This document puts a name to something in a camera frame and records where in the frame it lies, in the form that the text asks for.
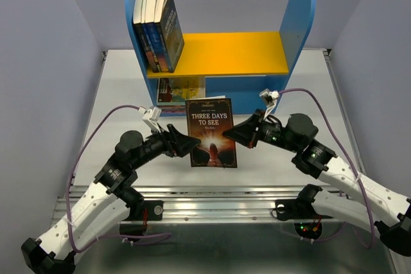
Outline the Three Days to See book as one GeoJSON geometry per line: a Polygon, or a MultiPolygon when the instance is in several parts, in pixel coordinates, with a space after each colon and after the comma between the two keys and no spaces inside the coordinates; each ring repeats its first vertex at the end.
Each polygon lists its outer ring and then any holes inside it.
{"type": "Polygon", "coordinates": [[[237,168],[236,144],[223,136],[234,125],[229,98],[186,101],[188,135],[200,139],[190,153],[191,167],[237,168]]]}

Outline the dark orange cover book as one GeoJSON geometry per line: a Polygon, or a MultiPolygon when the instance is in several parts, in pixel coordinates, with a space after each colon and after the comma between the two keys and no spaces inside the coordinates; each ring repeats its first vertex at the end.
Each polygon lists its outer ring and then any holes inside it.
{"type": "Polygon", "coordinates": [[[177,105],[163,105],[157,104],[157,106],[161,109],[185,109],[185,104],[177,104],[177,105]]]}

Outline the Huckleberry Finn paperback book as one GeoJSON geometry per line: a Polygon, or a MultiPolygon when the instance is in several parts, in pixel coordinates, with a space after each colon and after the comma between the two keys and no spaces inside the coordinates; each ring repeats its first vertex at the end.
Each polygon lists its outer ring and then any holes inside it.
{"type": "Polygon", "coordinates": [[[185,100],[205,96],[204,77],[160,78],[157,84],[158,105],[184,105],[185,100]]]}

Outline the Nineteen Eighty-Four book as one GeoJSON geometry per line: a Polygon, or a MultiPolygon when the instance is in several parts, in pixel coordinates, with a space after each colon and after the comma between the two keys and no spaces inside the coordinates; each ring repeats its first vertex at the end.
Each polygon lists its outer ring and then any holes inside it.
{"type": "Polygon", "coordinates": [[[160,26],[168,71],[174,73],[184,48],[184,37],[174,0],[164,0],[160,26]]]}

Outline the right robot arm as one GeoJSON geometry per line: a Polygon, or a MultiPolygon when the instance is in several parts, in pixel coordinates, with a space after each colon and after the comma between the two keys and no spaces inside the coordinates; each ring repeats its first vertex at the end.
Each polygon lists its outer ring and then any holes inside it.
{"type": "Polygon", "coordinates": [[[348,194],[341,198],[308,185],[295,201],[300,215],[315,212],[344,220],[378,236],[392,251],[410,256],[409,197],[356,174],[333,150],[316,141],[319,130],[307,115],[292,114],[286,125],[267,121],[264,115],[257,109],[223,136],[247,148],[255,148],[262,141],[293,152],[292,164],[299,171],[348,194]]]}

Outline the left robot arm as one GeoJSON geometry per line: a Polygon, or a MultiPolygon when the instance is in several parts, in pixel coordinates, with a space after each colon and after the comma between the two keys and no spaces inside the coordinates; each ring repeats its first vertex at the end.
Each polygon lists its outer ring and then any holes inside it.
{"type": "Polygon", "coordinates": [[[83,196],[47,232],[22,244],[26,265],[34,273],[73,273],[76,256],[120,221],[145,214],[144,197],[132,186],[137,169],[160,155],[184,157],[199,144],[171,124],[147,138],[125,132],[83,196]]]}

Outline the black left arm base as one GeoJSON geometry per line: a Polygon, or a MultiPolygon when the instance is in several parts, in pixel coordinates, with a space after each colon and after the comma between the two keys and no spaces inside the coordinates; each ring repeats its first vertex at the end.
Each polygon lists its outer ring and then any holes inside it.
{"type": "Polygon", "coordinates": [[[130,214],[119,226],[120,235],[143,236],[149,221],[161,221],[164,208],[162,200],[142,201],[132,207],[130,214]]]}

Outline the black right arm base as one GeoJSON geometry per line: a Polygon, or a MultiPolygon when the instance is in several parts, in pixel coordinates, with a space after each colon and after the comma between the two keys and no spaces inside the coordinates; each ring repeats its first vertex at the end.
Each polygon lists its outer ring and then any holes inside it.
{"type": "Polygon", "coordinates": [[[276,200],[275,207],[270,210],[270,215],[279,221],[317,219],[321,214],[315,211],[312,204],[318,192],[321,191],[323,191],[321,187],[308,184],[296,199],[276,200]]]}

